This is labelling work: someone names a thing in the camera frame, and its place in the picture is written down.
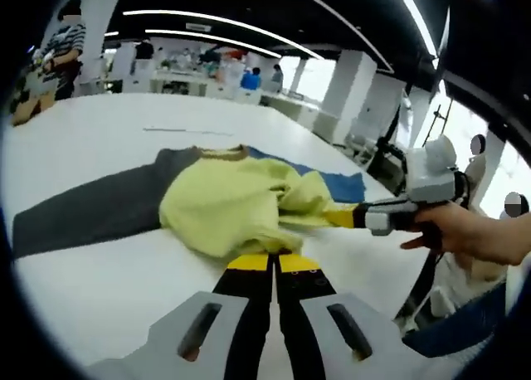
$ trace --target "table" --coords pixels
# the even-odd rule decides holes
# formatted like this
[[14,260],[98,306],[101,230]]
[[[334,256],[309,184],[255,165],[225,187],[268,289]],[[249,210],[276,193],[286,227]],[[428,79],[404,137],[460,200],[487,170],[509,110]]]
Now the table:
[[279,110],[279,112],[285,114],[310,131],[313,129],[314,123],[321,111],[317,105],[304,102],[303,100],[296,100],[282,94],[262,91],[262,97],[266,98],[271,108]]
[[[144,131],[144,127],[190,133]],[[225,134],[200,134],[197,131]],[[57,102],[3,135],[1,199],[9,237],[16,213],[67,188],[153,162],[162,148],[250,144],[325,172],[359,171],[347,157],[272,108],[195,96],[93,95]],[[367,200],[390,193],[363,174]],[[303,254],[319,261],[338,292],[352,291],[393,318],[427,252],[402,251],[411,235],[307,231]],[[169,231],[28,256],[15,263],[22,288],[60,349],[75,363],[119,358],[145,343],[149,326],[198,290],[212,290],[225,263],[184,247]],[[271,304],[260,379],[292,378]]]
[[218,85],[215,80],[207,78],[200,72],[176,73],[172,71],[156,70],[151,77],[151,92],[161,93],[165,83],[179,81],[189,84],[190,95],[205,96],[207,87]]

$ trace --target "sleeve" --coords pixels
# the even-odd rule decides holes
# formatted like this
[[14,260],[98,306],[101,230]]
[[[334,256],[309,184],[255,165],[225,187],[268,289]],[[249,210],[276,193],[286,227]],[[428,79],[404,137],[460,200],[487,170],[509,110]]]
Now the sleeve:
[[85,46],[85,25],[79,25],[72,31],[72,50],[77,50],[80,55],[83,53]]
[[166,192],[152,164],[103,177],[20,212],[13,222],[13,255],[85,246],[160,228]]
[[55,36],[56,36],[56,35],[55,35],[55,33],[54,33],[54,34],[50,37],[50,40],[48,40],[48,42],[46,43],[46,46],[45,46],[45,47],[43,48],[43,50],[41,51],[41,57],[44,58],[44,57],[46,56],[46,54],[47,54],[48,52],[51,51],[52,42],[53,42],[53,39],[54,39]]

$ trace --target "human hand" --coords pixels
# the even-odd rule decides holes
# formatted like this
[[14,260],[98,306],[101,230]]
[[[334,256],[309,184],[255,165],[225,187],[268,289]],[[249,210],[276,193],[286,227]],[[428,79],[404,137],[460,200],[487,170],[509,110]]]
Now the human hand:
[[[415,223],[422,222],[431,222],[441,230],[443,251],[499,264],[519,264],[523,258],[519,233],[511,219],[482,217],[451,202],[419,212]],[[420,236],[403,243],[401,248],[409,250],[425,245],[424,237]]]
[[45,63],[42,68],[44,69],[46,73],[51,72],[51,68],[52,68],[51,61],[48,61],[47,63]]

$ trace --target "striped shirt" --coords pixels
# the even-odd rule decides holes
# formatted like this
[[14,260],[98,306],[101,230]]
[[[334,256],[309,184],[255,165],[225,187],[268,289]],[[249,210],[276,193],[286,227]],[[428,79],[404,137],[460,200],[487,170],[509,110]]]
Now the striped shirt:
[[[42,56],[45,56],[52,50],[54,57],[65,55],[72,50],[79,51],[81,55],[84,45],[85,23],[83,21],[79,21],[73,25],[61,25],[46,44]],[[59,79],[58,90],[69,82],[68,75],[65,72],[52,72],[44,77],[44,81],[49,81],[54,78]]]

